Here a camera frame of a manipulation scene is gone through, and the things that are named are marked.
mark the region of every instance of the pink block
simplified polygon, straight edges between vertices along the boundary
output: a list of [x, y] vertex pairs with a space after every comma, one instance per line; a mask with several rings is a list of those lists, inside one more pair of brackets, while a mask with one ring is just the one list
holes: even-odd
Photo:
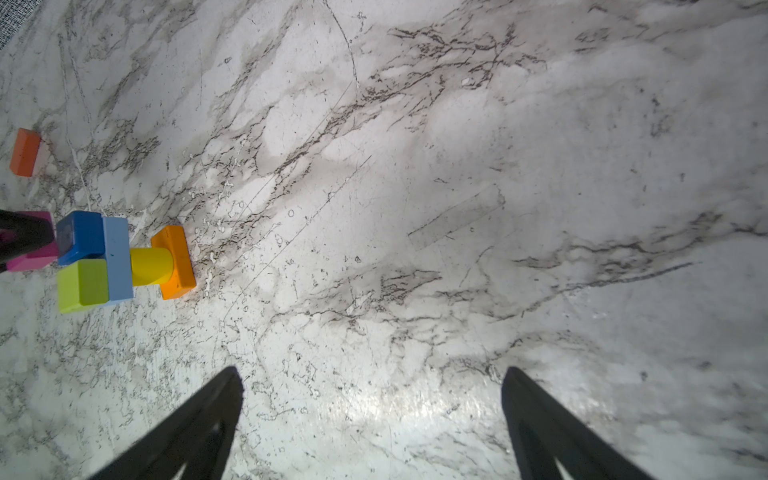
[[[48, 221], [53, 228], [53, 221], [49, 212], [19, 212], [20, 214], [31, 215]], [[26, 270], [37, 270], [47, 266], [58, 258], [58, 247], [56, 241], [50, 242], [45, 247], [39, 248], [34, 252], [27, 253], [6, 263], [9, 272], [24, 272]]]

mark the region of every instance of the green block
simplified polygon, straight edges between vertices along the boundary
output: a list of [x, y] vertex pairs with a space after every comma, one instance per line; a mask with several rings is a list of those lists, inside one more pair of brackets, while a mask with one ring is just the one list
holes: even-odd
[[56, 274], [58, 311], [74, 313], [89, 310], [109, 301], [107, 261], [84, 258], [67, 265]]

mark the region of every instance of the scratch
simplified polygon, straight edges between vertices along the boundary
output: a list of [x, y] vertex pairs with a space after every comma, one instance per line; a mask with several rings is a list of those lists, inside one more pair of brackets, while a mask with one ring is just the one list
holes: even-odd
[[408, 238], [416, 250], [421, 250], [497, 208], [503, 207], [505, 202], [506, 200], [498, 186], [490, 185], [474, 197], [454, 205], [427, 224], [412, 231], [408, 234]]
[[352, 59], [352, 75], [355, 76], [355, 89], [357, 90], [360, 88], [360, 82], [357, 80], [357, 67], [355, 66], [355, 55], [352, 55], [352, 47], [349, 45], [349, 39], [346, 37], [346, 33], [344, 33], [344, 29], [341, 28], [341, 24], [339, 23], [339, 19], [336, 18], [336, 14], [333, 13], [333, 10], [331, 9], [331, 6], [328, 5], [328, 0], [323, 0], [323, 4], [328, 8], [328, 11], [331, 12], [331, 16], [333, 16], [333, 21], [336, 22], [336, 24], [339, 26], [339, 30], [341, 30], [341, 35], [344, 37], [344, 43], [346, 44], [346, 49], [349, 50], [349, 56]]
[[483, 255], [485, 255], [485, 252], [487, 252], [487, 251], [488, 251], [488, 250], [490, 250], [491, 248], [493, 248], [493, 245], [491, 245], [490, 247], [486, 248], [485, 250], [483, 250], [483, 251], [480, 253], [480, 255], [478, 255], [478, 259], [477, 259], [477, 260], [475, 260], [475, 262], [472, 264], [472, 266], [471, 266], [471, 267], [469, 267], [469, 268], [467, 269], [467, 273], [465, 273], [465, 274], [464, 274], [464, 278], [462, 278], [462, 281], [461, 281], [461, 282], [458, 284], [458, 287], [459, 287], [459, 288], [461, 288], [461, 287], [462, 287], [462, 284], [464, 283], [464, 280], [467, 280], [467, 276], [469, 275], [469, 272], [471, 272], [471, 271], [472, 271], [472, 268], [473, 268], [475, 265], [477, 265], [477, 264], [480, 262], [480, 259], [482, 258], [482, 256], [483, 256]]
[[198, 108], [203, 106], [203, 51], [197, 49], [197, 61], [200, 63], [200, 96], [197, 98]]
[[72, 161], [74, 162], [75, 167], [78, 169], [78, 173], [80, 174], [80, 182], [83, 183], [83, 190], [85, 191], [85, 200], [88, 202], [88, 211], [93, 211], [93, 208], [91, 207], [91, 192], [88, 191], [88, 186], [85, 184], [85, 176], [83, 175], [83, 169], [80, 167], [80, 162], [78, 162], [78, 156], [74, 151], [74, 147], [72, 147], [72, 142], [69, 140], [69, 95], [67, 94], [67, 72], [64, 68], [64, 45], [63, 45], [63, 38], [61, 35], [58, 36], [58, 45], [59, 50], [61, 51], [61, 84], [64, 88], [64, 116], [65, 116], [65, 122], [64, 122], [64, 136], [67, 140], [67, 145], [69, 146], [70, 152], [72, 152]]
[[694, 265], [694, 262], [687, 262], [687, 263], [681, 263], [680, 265], [671, 266], [669, 268], [666, 268], [664, 270], [653, 272], [653, 273], [647, 273], [645, 275], [640, 276], [633, 276], [630, 278], [620, 278], [616, 280], [597, 280], [590, 283], [571, 283], [568, 284], [564, 289], [557, 290], [556, 292], [547, 295], [546, 297], [542, 298], [541, 300], [537, 300], [536, 302], [533, 302], [530, 306], [523, 309], [522, 313], [525, 314], [526, 312], [535, 312], [539, 308], [541, 308], [542, 305], [549, 302], [550, 300], [554, 299], [561, 293], [568, 293], [568, 292], [577, 292], [579, 290], [584, 290], [590, 287], [594, 288], [600, 288], [603, 286], [608, 285], [614, 285], [616, 283], [634, 283], [634, 282], [642, 282], [643, 280], [650, 280], [652, 278], [656, 278], [657, 276], [666, 275], [667, 273], [674, 272], [675, 270], [680, 270], [682, 268], [689, 267], [691, 265]]
[[389, 477], [392, 478], [392, 456], [395, 454], [394, 450], [392, 449], [392, 425], [387, 422], [387, 426], [389, 427]]
[[[310, 138], [312, 138], [312, 136], [317, 132], [317, 130], [320, 128], [320, 126], [323, 124], [323, 122], [325, 122], [328, 119], [328, 117], [333, 113], [333, 109], [336, 108], [339, 105], [339, 102], [341, 102], [341, 99], [344, 98], [344, 95], [349, 90], [350, 86], [352, 86], [352, 82], [350, 82], [346, 86], [346, 88], [344, 89], [344, 92], [342, 92], [342, 94], [339, 96], [339, 100], [337, 100], [336, 103], [330, 108], [330, 110], [328, 110], [328, 114], [326, 114], [326, 116], [317, 124], [315, 129], [312, 130], [312, 133], [306, 138], [304, 143], [308, 142], [310, 140]], [[259, 196], [261, 191], [264, 190], [264, 188], [266, 188], [266, 186], [269, 185], [272, 182], [272, 180], [274, 180], [274, 178], [277, 177], [277, 175], [279, 173], [280, 173], [280, 169], [278, 168], [277, 170], [274, 171], [274, 173], [272, 173], [272, 177], [270, 177], [270, 179], [266, 181], [266, 183], [256, 192], [256, 194], [253, 195], [253, 197], [250, 200], [248, 200], [248, 204], [246, 205], [246, 208], [248, 208], [250, 210], [250, 205], [253, 203], [254, 200], [256, 200], [256, 197]], [[243, 216], [243, 212], [240, 212], [240, 215], [237, 217], [237, 220], [235, 220], [235, 221], [239, 221], [240, 220], [240, 218]]]
[[[66, 29], [67, 29], [67, 33], [69, 35], [69, 33], [70, 33], [69, 25], [67, 25]], [[74, 73], [74, 81], [75, 81], [75, 83], [78, 86], [78, 91], [80, 92], [80, 99], [83, 101], [83, 109], [85, 110], [85, 117], [88, 119], [88, 130], [91, 132], [91, 141], [93, 141], [94, 140], [94, 130], [93, 130], [93, 127], [91, 126], [92, 125], [91, 111], [88, 110], [88, 104], [85, 103], [85, 93], [83, 92], [83, 85], [80, 83], [80, 75], [78, 74], [78, 67], [74, 63], [74, 55], [72, 54], [72, 47], [71, 47], [69, 42], [67, 42], [67, 48], [69, 50], [69, 61], [72, 63], [72, 71]]]
[[316, 218], [318, 215], [320, 215], [320, 212], [322, 212], [322, 211], [323, 211], [323, 208], [325, 208], [325, 207], [326, 207], [326, 205], [328, 205], [328, 204], [331, 202], [331, 200], [333, 200], [333, 198], [336, 196], [336, 194], [337, 194], [337, 193], [339, 193], [339, 192], [340, 192], [340, 191], [341, 191], [341, 190], [342, 190], [342, 189], [343, 189], [343, 188], [344, 188], [344, 187], [345, 187], [345, 186], [346, 186], [346, 185], [349, 183], [349, 181], [350, 181], [350, 180], [352, 180], [352, 178], [353, 178], [353, 177], [355, 177], [355, 176], [357, 175], [357, 172], [358, 172], [358, 171], [359, 171], [361, 168], [363, 168], [363, 167], [365, 167], [365, 166], [366, 166], [366, 164], [367, 164], [367, 163], [368, 163], [368, 161], [371, 159], [371, 157], [372, 157], [372, 155], [371, 155], [370, 157], [366, 158], [366, 161], [364, 161], [362, 164], [360, 164], [360, 167], [359, 167], [358, 169], [356, 169], [354, 172], [352, 172], [352, 174], [350, 174], [350, 175], [349, 175], [349, 176], [348, 176], [346, 179], [344, 179], [344, 181], [343, 181], [343, 182], [342, 182], [342, 184], [339, 186], [339, 188], [337, 188], [337, 189], [335, 189], [335, 190], [332, 190], [330, 193], [328, 193], [328, 198], [326, 199], [326, 202], [325, 202], [323, 205], [321, 205], [321, 206], [320, 206], [320, 208], [318, 208], [318, 209], [317, 209], [317, 211], [316, 211], [314, 214], [312, 214], [312, 216], [311, 216], [310, 218], [308, 218], [308, 219], [307, 219], [307, 221], [306, 221], [306, 223], [304, 224], [304, 226], [303, 226], [303, 227], [301, 227], [301, 228], [299, 229], [299, 231], [298, 231], [298, 232], [296, 232], [296, 234], [295, 234], [295, 235], [293, 235], [293, 238], [291, 238], [291, 239], [290, 239], [290, 241], [288, 241], [288, 242], [285, 242], [285, 244], [283, 245], [283, 248], [281, 248], [281, 249], [280, 249], [280, 251], [278, 251], [277, 253], [275, 253], [275, 256], [274, 256], [274, 257], [272, 257], [272, 259], [270, 259], [270, 261], [269, 261], [269, 262], [267, 262], [267, 264], [266, 264], [266, 265], [264, 265], [264, 267], [262, 267], [262, 269], [261, 269], [261, 270], [259, 270], [259, 272], [256, 274], [256, 276], [255, 276], [255, 277], [254, 277], [254, 278], [253, 278], [253, 279], [252, 279], [252, 280], [251, 280], [251, 281], [250, 281], [250, 282], [249, 282], [249, 283], [248, 283], [248, 284], [245, 286], [245, 288], [243, 289], [243, 291], [242, 291], [242, 292], [240, 292], [240, 294], [237, 296], [237, 298], [235, 298], [235, 300], [232, 302], [232, 305], [230, 305], [230, 308], [227, 310], [227, 313], [225, 313], [225, 314], [224, 314], [224, 319], [223, 319], [223, 321], [226, 321], [226, 320], [227, 320], [227, 318], [229, 318], [230, 312], [232, 311], [232, 309], [234, 308], [235, 304], [236, 304], [236, 303], [237, 303], [237, 301], [240, 299], [240, 297], [243, 295], [243, 293], [245, 293], [245, 290], [248, 290], [248, 288], [250, 288], [250, 286], [253, 284], [253, 282], [255, 282], [255, 281], [256, 281], [256, 280], [259, 278], [259, 276], [260, 276], [260, 275], [261, 275], [261, 274], [264, 272], [264, 270], [266, 270], [266, 269], [268, 269], [270, 266], [272, 266], [272, 262], [274, 262], [275, 260], [277, 260], [277, 257], [279, 257], [279, 256], [280, 256], [280, 255], [281, 255], [281, 254], [282, 254], [282, 253], [285, 251], [285, 249], [286, 249], [286, 248], [288, 248], [288, 246], [290, 246], [290, 245], [292, 245], [292, 244], [293, 244], [293, 241], [294, 241], [294, 240], [295, 240], [295, 239], [296, 239], [296, 238], [297, 238], [299, 235], [301, 235], [301, 233], [304, 231], [304, 229], [306, 229], [306, 228], [307, 228], [307, 227], [308, 227], [308, 226], [309, 226], [309, 225], [312, 223], [312, 221], [313, 221], [313, 220], [315, 220], [315, 218]]

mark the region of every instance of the toy block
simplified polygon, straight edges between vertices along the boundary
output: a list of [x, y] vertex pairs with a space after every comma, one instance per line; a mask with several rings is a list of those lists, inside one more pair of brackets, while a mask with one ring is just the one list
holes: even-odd
[[174, 271], [170, 275], [170, 279], [160, 284], [163, 300], [179, 298], [197, 286], [183, 227], [169, 225], [160, 230], [157, 235], [152, 237], [152, 246], [168, 249], [174, 258]]
[[78, 260], [59, 270], [56, 280], [61, 313], [83, 312], [109, 300], [107, 261], [103, 258]]
[[166, 248], [131, 248], [134, 286], [157, 285], [170, 280], [174, 258]]
[[19, 128], [11, 156], [11, 171], [19, 177], [31, 177], [40, 148], [40, 135], [32, 130]]
[[5, 230], [0, 244], [2, 271], [10, 260], [40, 250], [55, 240], [50, 222], [32, 215], [0, 210], [0, 228]]
[[117, 305], [134, 297], [131, 282], [131, 247], [129, 246], [128, 220], [104, 217], [104, 259], [107, 261], [109, 301]]
[[[49, 212], [18, 212], [20, 214], [29, 215], [30, 217], [41, 218], [48, 222], [53, 231], [53, 220]], [[9, 260], [6, 265], [9, 272], [24, 272], [26, 270], [37, 270], [44, 266], [49, 265], [58, 257], [58, 247], [55, 240], [50, 242], [45, 247], [38, 248], [34, 252], [25, 253], [20, 257], [16, 257], [13, 260]]]
[[58, 264], [104, 256], [104, 223], [101, 214], [75, 210], [56, 224]]

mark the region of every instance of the gray marble vein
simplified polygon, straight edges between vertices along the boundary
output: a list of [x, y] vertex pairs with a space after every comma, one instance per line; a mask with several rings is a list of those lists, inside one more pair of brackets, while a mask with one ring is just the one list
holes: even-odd
[[515, 365], [660, 479], [764, 478], [767, 36], [760, 0], [45, 2], [0, 204], [183, 225], [198, 288], [62, 316], [3, 274], [0, 476], [87, 478], [236, 365], [226, 478], [517, 478]]

